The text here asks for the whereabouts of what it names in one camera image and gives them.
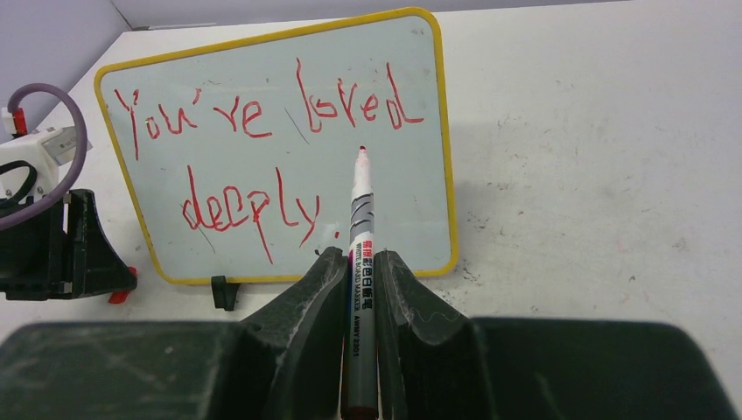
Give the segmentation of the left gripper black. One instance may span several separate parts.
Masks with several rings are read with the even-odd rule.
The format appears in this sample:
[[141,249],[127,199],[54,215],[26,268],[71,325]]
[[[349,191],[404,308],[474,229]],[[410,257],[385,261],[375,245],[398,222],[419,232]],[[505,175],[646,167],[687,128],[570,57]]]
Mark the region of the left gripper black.
[[1,292],[8,300],[75,299],[134,290],[135,278],[105,235],[95,194],[63,200],[1,232]]

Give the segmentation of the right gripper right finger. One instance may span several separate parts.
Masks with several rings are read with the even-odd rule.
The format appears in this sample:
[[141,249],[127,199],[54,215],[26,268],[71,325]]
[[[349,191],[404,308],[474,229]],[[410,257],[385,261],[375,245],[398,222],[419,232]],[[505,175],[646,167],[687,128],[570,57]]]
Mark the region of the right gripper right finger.
[[384,419],[734,419],[699,346],[667,324],[468,318],[394,251],[375,257]]

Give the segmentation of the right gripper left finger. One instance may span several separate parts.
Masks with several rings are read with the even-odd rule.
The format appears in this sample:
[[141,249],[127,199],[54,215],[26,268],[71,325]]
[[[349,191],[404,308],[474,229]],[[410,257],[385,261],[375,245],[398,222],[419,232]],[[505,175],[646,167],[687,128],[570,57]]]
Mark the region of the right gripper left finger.
[[334,419],[347,258],[240,321],[45,323],[1,347],[4,419]]

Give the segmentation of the red marker cap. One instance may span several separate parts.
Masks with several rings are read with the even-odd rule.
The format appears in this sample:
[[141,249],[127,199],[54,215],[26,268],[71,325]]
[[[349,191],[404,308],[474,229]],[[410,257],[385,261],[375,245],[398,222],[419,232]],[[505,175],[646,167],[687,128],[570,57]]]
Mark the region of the red marker cap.
[[[132,276],[135,278],[135,287],[136,287],[137,281],[138,281],[138,271],[133,266],[129,266],[128,269],[129,269],[129,272],[132,274]],[[115,291],[108,298],[108,303],[111,305],[121,305],[127,300],[131,292],[132,290]]]

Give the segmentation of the red whiteboard marker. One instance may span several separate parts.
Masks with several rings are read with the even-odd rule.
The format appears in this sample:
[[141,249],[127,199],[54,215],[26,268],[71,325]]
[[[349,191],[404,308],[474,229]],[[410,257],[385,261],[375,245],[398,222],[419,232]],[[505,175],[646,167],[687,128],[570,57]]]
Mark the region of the red whiteboard marker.
[[348,250],[348,327],[344,341],[343,419],[376,419],[378,412],[375,327],[375,215],[370,160],[359,148],[354,164]]

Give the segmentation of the yellow framed whiteboard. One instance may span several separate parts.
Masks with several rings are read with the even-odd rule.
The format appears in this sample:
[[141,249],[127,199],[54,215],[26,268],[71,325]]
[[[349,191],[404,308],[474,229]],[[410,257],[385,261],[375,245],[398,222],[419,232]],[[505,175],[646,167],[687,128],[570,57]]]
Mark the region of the yellow framed whiteboard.
[[169,283],[290,281],[346,249],[360,149],[376,248],[419,276],[457,261],[442,35],[427,10],[111,64],[94,91]]

